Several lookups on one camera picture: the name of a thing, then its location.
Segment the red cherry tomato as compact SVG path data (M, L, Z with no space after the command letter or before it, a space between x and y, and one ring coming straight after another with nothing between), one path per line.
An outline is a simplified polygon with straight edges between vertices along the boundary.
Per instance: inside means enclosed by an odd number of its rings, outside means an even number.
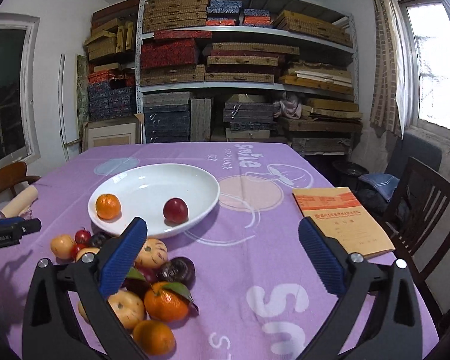
M82 249L86 248L86 244L75 243L70 250L70 258L75 261L77 259L77 255Z
M91 238L92 234L85 228L78 230L74 235L74 240L76 244L87 245L88 242L90 242Z

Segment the pale peach pepino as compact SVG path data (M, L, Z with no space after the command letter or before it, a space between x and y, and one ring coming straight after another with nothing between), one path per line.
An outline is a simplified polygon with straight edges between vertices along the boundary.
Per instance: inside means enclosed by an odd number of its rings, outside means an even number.
M133 292L120 289L108 298L108 303L128 331L145 319L145 305Z

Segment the dark purple mangosteen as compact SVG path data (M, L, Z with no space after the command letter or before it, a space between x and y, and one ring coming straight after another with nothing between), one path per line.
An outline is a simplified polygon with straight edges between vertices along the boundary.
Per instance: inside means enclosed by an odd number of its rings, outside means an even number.
M89 239L87 245L88 247L100 249L112 236L106 232L94 233Z
M157 271L159 281L176 282L191 289L196 280L196 269L193 261L186 257L172 258Z

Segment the smooth orange tomato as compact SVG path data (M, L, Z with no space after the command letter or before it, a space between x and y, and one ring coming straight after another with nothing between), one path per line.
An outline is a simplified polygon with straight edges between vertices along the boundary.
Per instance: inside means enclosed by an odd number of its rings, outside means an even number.
M133 329L133 339L150 356L160 356L172 352L176 339L172 330L157 320L143 320Z

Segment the large orange mandarin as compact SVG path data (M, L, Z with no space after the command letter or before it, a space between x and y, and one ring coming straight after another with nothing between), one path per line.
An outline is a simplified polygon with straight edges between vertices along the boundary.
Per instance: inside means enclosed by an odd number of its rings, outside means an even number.
M99 218L112 220L121 214L121 203L117 196L104 193L97 198L95 209Z

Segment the leafy orange mandarin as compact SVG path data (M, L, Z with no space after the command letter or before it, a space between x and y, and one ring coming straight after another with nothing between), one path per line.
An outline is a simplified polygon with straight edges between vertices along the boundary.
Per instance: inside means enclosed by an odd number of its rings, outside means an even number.
M191 311L199 313L190 290L181 283L157 281L141 299L148 316L164 323L186 320Z

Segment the striped pepino melon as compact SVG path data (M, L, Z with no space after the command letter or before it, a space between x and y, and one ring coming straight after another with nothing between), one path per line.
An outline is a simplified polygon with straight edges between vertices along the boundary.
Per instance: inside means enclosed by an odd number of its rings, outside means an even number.
M139 269L159 269L168 260L168 250L165 243L156 238L148 238L136 257L135 267Z

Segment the dark red plum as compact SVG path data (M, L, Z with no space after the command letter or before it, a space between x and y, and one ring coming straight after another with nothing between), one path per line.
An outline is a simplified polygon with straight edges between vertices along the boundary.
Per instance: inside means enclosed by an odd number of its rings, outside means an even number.
M132 267L128 272L122 287L143 298L152 284L158 281L156 273L150 268Z
M184 223L188 220L188 206L181 198L174 197L165 203L163 216L168 223Z

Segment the large yellow pepino melon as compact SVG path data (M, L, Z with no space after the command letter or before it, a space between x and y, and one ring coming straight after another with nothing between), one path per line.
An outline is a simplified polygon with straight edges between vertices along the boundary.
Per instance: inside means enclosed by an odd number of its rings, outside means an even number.
M70 235L61 234L51 240L50 250L57 258L70 260L74 245L75 241Z

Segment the cream paper roll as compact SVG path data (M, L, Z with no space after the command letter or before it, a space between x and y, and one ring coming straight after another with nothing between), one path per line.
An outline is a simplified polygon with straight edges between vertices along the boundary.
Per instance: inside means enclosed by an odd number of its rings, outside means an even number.
M30 185L17 194L17 196L1 210L1 215L7 219L18 217L26 212L37 198L37 188L34 185Z

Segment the wooden chair left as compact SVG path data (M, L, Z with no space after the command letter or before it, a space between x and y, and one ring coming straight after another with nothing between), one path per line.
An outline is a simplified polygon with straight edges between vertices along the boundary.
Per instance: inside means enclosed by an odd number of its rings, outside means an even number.
M20 161L9 164L0 169L0 194L9 190L13 197L17 197L15 186L21 183L33 185L40 179L38 175L28 175L26 163Z

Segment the brown paper notebook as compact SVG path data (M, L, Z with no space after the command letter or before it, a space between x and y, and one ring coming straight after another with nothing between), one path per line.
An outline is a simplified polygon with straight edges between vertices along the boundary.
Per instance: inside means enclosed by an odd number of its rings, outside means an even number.
M349 188L294 189L292 195L301 213L348 253L372 258L394 250L389 236Z

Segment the purple tablecloth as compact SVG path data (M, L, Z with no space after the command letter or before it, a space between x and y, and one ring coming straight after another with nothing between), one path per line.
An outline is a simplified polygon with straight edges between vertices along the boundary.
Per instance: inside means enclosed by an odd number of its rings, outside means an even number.
M295 188L328 181L284 144L117 145L80 154L37 184L40 232L0 250L0 328L22 349L23 309L35 266L51 239L90 228L88 200L133 167L190 164L220 183L218 205L199 225L166 239L171 257L196 267L199 314L173 326L173 359L294 359L336 303L298 240Z

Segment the blue folded cloth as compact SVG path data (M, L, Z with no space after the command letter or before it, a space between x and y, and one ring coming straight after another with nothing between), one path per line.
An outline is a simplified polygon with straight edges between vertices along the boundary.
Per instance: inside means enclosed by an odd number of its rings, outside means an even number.
M370 185L387 203L393 197L399 178L388 173L368 173L360 175L360 181Z

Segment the checkered curtain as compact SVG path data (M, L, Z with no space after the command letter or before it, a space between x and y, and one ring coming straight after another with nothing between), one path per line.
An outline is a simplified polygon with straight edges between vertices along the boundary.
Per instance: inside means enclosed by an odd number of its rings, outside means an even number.
M398 94L403 74L399 64L400 41L396 10L392 0L372 2L376 28L376 67L370 124L400 137L402 128Z

